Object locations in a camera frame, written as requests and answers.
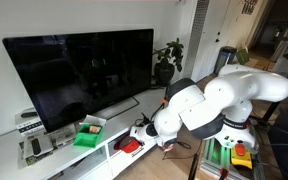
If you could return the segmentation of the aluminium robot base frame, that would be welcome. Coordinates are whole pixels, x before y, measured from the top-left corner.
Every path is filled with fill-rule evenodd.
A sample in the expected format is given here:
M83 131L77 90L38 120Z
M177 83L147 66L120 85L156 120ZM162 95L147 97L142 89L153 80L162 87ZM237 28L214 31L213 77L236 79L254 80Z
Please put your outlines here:
M211 180L265 180L264 167L258 154L251 154L252 168L231 163L231 149L215 139L205 141L199 171Z

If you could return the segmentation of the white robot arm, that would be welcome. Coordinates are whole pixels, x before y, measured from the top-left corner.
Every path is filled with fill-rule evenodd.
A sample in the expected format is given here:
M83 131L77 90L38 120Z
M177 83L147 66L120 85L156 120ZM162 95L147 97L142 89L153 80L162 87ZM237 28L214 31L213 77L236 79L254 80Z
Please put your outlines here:
M243 65L225 65L218 76L199 88L190 78L168 86L167 106L142 127L131 128L140 142L154 139L164 151L171 150L178 131L185 126L200 140L216 139L225 148L238 144L255 154L259 144L248 123L254 100L279 102L288 97L288 79Z

